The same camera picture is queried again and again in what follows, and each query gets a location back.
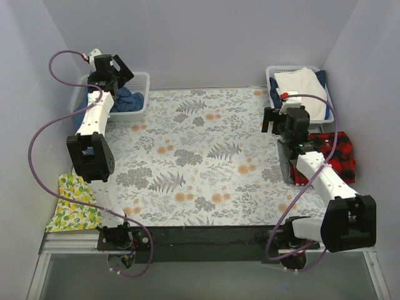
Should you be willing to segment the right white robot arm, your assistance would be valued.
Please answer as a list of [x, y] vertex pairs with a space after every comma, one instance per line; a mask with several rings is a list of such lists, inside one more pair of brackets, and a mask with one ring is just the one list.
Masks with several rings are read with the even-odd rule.
[[284, 114], [265, 108], [262, 131], [272, 125], [279, 135], [283, 156], [304, 176], [326, 205], [322, 219], [290, 217], [284, 221], [283, 242], [297, 248], [304, 241], [323, 243], [331, 253], [376, 244], [376, 202], [349, 187], [325, 161], [321, 150], [309, 139], [309, 114], [303, 107]]

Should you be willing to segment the blue checkered long sleeve shirt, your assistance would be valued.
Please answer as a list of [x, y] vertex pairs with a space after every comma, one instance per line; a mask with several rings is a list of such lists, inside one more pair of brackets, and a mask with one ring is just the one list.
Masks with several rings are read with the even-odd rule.
[[[146, 111], [149, 98], [150, 76], [146, 72], [134, 72], [134, 77], [121, 89], [109, 115], [109, 122], [140, 121]], [[72, 102], [72, 111], [85, 108], [88, 105], [88, 90], [77, 87], [77, 98]], [[73, 116], [75, 130], [78, 130], [84, 118], [84, 113]]]

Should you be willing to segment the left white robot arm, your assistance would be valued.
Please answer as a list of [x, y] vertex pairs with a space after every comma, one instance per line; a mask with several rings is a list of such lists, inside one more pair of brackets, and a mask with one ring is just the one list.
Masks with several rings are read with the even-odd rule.
[[116, 163], [105, 140], [105, 129], [109, 113], [119, 89], [130, 81], [134, 74], [115, 55], [102, 54], [95, 49], [88, 56], [94, 72], [87, 83], [87, 104], [93, 105], [84, 113], [76, 134], [67, 138], [67, 148], [78, 176], [81, 176], [93, 191], [98, 206], [105, 211], [102, 215], [103, 242], [120, 250], [132, 247], [133, 235], [128, 231], [129, 223], [123, 219], [125, 213], [111, 197], [109, 183]]

